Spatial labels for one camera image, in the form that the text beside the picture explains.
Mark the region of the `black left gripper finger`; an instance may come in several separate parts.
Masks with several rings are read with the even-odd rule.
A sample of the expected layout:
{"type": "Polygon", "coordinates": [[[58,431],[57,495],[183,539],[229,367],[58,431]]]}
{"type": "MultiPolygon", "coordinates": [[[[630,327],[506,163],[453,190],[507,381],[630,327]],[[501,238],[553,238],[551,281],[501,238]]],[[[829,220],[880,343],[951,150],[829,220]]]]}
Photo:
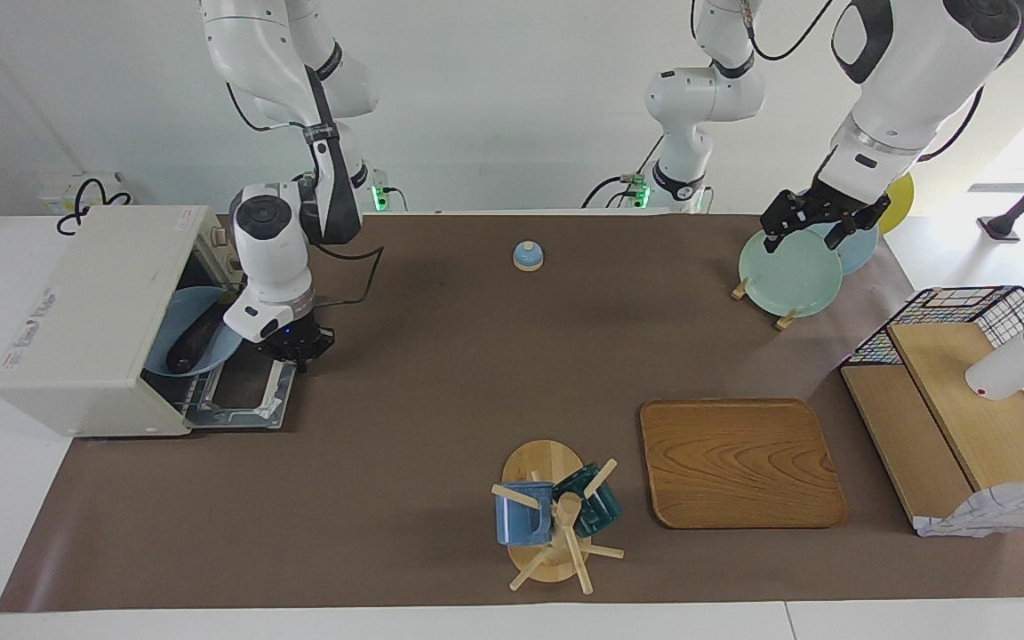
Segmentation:
{"type": "Polygon", "coordinates": [[[797,193],[780,191],[761,214],[764,250],[777,251],[790,234],[802,229],[802,197],[797,193]]]}
{"type": "Polygon", "coordinates": [[[830,230],[825,234],[825,246],[829,250],[837,250],[848,236],[856,234],[859,230],[873,229],[890,203],[890,196],[882,196],[874,203],[856,212],[843,213],[840,219],[830,221],[830,230]]]}

